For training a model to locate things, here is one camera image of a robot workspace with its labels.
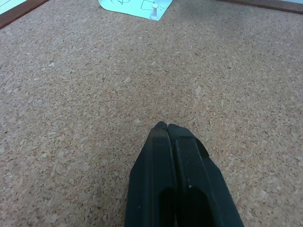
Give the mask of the green paper note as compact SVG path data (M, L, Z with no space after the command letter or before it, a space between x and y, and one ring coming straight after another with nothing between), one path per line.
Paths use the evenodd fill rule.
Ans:
M114 12L151 19L152 4L159 5L157 15L159 21L173 0L98 0L102 8Z

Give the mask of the cork board with wooden frame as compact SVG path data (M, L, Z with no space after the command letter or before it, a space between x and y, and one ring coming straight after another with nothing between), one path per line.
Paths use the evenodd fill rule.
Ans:
M160 121L245 227L303 227L303 15L173 0L159 21L50 0L0 30L0 227L122 227Z

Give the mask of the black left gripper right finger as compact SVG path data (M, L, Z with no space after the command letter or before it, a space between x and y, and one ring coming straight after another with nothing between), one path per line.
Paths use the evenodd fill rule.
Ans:
M178 227L244 227L223 175L202 142L169 124L177 179Z

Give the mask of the white pushpin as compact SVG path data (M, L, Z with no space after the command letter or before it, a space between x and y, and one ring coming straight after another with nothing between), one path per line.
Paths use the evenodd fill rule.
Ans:
M150 15L150 18L151 18L152 20L157 20L157 19L158 19L158 15L157 15L157 8L158 8L158 7L159 7L158 4L156 4L156 3L153 3L153 4L152 4L153 10L152 10L152 13L151 13L151 15Z

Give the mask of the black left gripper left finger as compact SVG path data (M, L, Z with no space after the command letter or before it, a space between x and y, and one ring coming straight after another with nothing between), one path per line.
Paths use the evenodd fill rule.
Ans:
M158 122L130 172L124 227L174 227L175 197L168 126Z

